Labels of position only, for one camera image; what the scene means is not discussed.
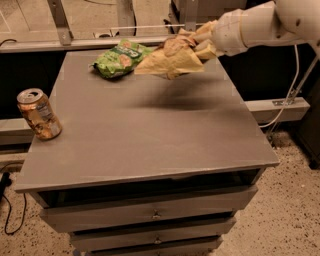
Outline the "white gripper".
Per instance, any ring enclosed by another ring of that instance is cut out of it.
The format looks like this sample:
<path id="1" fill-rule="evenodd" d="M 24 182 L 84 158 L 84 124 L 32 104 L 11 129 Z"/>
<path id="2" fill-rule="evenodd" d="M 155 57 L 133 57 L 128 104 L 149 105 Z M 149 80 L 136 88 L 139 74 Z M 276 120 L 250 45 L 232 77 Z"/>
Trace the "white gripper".
<path id="1" fill-rule="evenodd" d="M 216 49 L 223 55 L 234 56 L 248 50 L 241 36 L 241 18 L 243 10 L 223 14 L 218 20 L 208 21 L 198 28 L 192 38 L 196 42 L 211 39 L 213 44 L 198 45 L 196 56 L 201 60 L 216 58 Z"/>

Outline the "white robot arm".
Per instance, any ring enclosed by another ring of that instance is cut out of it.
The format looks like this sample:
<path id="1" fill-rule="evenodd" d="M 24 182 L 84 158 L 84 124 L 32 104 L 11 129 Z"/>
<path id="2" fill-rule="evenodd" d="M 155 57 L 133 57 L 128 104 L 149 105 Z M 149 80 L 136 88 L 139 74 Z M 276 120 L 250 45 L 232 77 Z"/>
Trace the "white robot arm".
<path id="1" fill-rule="evenodd" d="M 271 0 L 237 9 L 205 23 L 192 38 L 199 50 L 211 44 L 219 56 L 307 43 L 320 58 L 320 0 Z"/>

